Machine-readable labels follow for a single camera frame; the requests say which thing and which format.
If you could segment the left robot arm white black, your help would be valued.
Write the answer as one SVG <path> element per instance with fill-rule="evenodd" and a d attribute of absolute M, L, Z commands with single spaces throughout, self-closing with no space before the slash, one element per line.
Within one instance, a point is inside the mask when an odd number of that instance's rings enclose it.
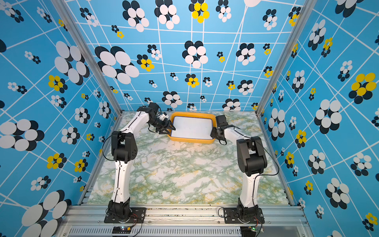
<path fill-rule="evenodd" d="M 138 153 L 136 136 L 145 124 L 153 126 L 155 133 L 164 135 L 176 129 L 168 115 L 162 113 L 159 105 L 153 102 L 149 106 L 140 107 L 125 127 L 112 132 L 110 139 L 115 162 L 115 180 L 106 215 L 117 218 L 120 222 L 126 222 L 133 216 L 130 208 L 130 173 Z"/>

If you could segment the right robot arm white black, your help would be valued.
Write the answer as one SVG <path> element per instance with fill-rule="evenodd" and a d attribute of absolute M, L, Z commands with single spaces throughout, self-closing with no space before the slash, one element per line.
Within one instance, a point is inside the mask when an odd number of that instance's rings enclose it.
<path fill-rule="evenodd" d="M 256 197 L 259 180 L 267 167 L 265 150 L 260 137 L 249 137 L 232 125 L 214 127 L 211 137 L 236 145 L 237 163 L 243 173 L 242 191 L 236 208 L 239 220 L 242 223 L 251 221 L 264 223 L 263 213 Z"/>

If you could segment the blue-framed whiteboard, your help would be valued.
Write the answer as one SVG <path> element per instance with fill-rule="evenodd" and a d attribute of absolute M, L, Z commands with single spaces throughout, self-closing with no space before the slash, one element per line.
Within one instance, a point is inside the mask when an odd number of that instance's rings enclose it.
<path fill-rule="evenodd" d="M 171 136 L 174 138 L 212 140 L 213 121 L 209 118 L 181 117 L 174 118 Z"/>

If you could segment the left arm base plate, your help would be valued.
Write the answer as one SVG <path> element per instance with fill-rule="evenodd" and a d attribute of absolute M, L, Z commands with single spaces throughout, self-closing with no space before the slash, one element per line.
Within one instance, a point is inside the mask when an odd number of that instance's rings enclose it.
<path fill-rule="evenodd" d="M 124 223 L 144 223 L 147 209 L 145 207 L 125 207 L 120 211 L 112 208 L 106 210 L 105 223 L 124 224 Z"/>

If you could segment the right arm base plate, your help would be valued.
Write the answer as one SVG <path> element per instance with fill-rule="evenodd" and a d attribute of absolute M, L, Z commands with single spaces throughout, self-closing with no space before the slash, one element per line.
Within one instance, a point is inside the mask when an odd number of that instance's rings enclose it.
<path fill-rule="evenodd" d="M 264 224 L 265 219 L 259 207 L 227 208 L 223 207 L 223 216 L 226 224 Z"/>

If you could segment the yellow plastic storage box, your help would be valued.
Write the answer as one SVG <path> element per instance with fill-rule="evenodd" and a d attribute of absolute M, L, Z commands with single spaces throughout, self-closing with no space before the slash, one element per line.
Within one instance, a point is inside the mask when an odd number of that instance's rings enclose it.
<path fill-rule="evenodd" d="M 207 119 L 210 118 L 213 121 L 213 126 L 216 127 L 216 116 L 212 115 L 212 114 L 191 113 L 191 112 L 174 112 L 172 114 L 172 116 L 171 116 L 172 123 L 174 121 L 174 118 L 177 117 L 177 116 L 181 116 L 181 117 L 193 117 L 193 118 L 207 118 Z M 212 144 L 215 141 L 215 139 L 212 139 L 212 140 L 197 140 L 197 139 L 174 138 L 174 137 L 171 136 L 171 132 L 172 132 L 172 130 L 170 131 L 170 134 L 168 135 L 168 137 L 172 141 L 186 142 L 186 143 L 200 143 L 200 144 Z"/>

